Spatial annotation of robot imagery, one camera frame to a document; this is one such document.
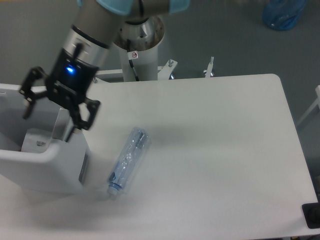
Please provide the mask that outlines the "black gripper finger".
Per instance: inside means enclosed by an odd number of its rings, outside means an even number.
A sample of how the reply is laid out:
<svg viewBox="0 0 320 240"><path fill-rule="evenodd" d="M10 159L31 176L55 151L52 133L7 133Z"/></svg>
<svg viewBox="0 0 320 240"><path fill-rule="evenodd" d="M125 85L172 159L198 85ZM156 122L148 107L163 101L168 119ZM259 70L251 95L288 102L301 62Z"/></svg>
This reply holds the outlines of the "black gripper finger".
<svg viewBox="0 0 320 240"><path fill-rule="evenodd" d="M66 109L72 119L72 127L70 128L66 142L68 142L77 131L88 131L93 125L101 102L85 98L83 103L74 103L71 98L66 99Z"/></svg>
<svg viewBox="0 0 320 240"><path fill-rule="evenodd" d="M45 80L47 77L48 75L40 66L31 68L27 73L18 91L21 95L23 95L26 103L26 109L24 114L22 115L23 119L28 119L31 116L38 100L48 97L47 89L41 92L34 92L32 90L32 87L36 81L41 79Z"/></svg>

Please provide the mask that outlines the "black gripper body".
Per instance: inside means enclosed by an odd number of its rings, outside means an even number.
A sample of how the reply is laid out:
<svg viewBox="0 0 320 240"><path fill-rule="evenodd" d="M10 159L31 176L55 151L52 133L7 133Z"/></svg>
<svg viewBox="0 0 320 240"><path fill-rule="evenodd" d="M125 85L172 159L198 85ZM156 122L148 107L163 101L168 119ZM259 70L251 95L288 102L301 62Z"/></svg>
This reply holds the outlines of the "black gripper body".
<svg viewBox="0 0 320 240"><path fill-rule="evenodd" d="M46 78L47 98L67 110L85 101L89 86L99 69L80 60L83 51L83 47L76 47L73 53L62 49Z"/></svg>

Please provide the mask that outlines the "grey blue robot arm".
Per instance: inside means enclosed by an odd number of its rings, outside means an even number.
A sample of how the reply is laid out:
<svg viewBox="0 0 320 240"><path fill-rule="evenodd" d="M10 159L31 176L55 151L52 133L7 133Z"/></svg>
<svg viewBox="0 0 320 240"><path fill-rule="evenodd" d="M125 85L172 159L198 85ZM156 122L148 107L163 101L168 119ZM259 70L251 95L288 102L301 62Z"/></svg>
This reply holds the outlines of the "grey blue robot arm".
<svg viewBox="0 0 320 240"><path fill-rule="evenodd" d="M73 129L87 131L101 104L88 98L87 91L123 24L185 11L190 1L80 0L78 4L79 12L50 74L40 66L31 68L19 93L26 101L24 119L30 117L37 100L47 98L69 111Z"/></svg>

